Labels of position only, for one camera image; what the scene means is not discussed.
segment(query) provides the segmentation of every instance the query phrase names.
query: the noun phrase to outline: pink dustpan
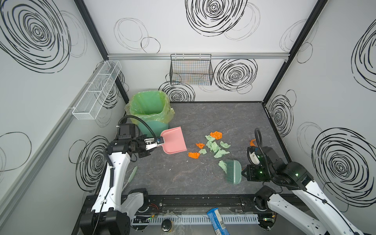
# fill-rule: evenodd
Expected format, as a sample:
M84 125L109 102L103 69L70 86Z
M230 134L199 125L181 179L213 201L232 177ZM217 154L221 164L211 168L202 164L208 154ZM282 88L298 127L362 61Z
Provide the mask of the pink dustpan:
M161 133L164 139L163 151L167 154L187 151L181 127L164 130Z

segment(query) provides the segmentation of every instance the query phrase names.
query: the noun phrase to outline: white wall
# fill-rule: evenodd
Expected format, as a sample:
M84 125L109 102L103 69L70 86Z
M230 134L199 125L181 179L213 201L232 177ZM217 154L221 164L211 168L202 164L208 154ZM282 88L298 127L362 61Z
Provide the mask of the white wall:
M38 3L2 1L0 203L102 61L74 1ZM27 27L14 31L18 23L8 15ZM123 113L114 87L97 120L74 119L0 234L70 234L105 166L101 149Z
M168 60L121 61L121 65L129 85L129 97L140 91L160 89L175 102L261 101L283 62L282 59L212 60L214 78L211 86L170 85L171 61ZM231 80L235 74L238 78Z
M371 0L330 0L267 105L292 160L365 233L374 233L376 208L374 9Z
M289 52L316 0L85 3L109 53L226 53ZM212 61L214 72L220 62ZM223 77L215 73L211 86L187 81L179 85L183 93L194 93L195 99L172 101L260 101L282 63L276 59L228 61L228 73ZM158 89L170 71L169 61L122 61L122 65L130 95ZM257 70L255 78L244 71L247 67L253 73Z
M118 99L112 109L101 109L100 120L72 121L0 235L71 234L106 165L102 150L115 138L124 106Z
M45 2L2 6L0 203L102 60L74 2Z

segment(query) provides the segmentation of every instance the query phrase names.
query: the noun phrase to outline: black wire basket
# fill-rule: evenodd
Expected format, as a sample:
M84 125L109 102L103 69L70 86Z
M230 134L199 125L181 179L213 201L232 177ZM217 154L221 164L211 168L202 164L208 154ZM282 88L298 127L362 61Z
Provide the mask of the black wire basket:
M207 85L213 81L211 54L171 54L171 85Z

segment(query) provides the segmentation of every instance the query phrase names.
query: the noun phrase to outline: wire basket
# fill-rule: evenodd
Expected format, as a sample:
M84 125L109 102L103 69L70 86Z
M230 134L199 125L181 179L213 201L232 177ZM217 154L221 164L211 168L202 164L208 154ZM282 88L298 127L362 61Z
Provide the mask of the wire basket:
M105 61L98 73L85 91L72 114L78 120L94 120L103 106L108 93L119 75L121 64L119 61Z
M171 85L208 85L213 81L211 54L171 54Z

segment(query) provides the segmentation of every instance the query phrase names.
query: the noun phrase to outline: green trash can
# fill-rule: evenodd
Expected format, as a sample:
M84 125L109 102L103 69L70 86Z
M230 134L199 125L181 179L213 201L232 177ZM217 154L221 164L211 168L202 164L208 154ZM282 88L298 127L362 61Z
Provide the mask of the green trash can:
M156 136L168 129L168 123L174 117L174 109L170 106L168 96L163 91L144 91L135 94L125 106L127 115L141 118L150 126ZM153 137L146 126L134 118L132 123L138 125L147 137Z

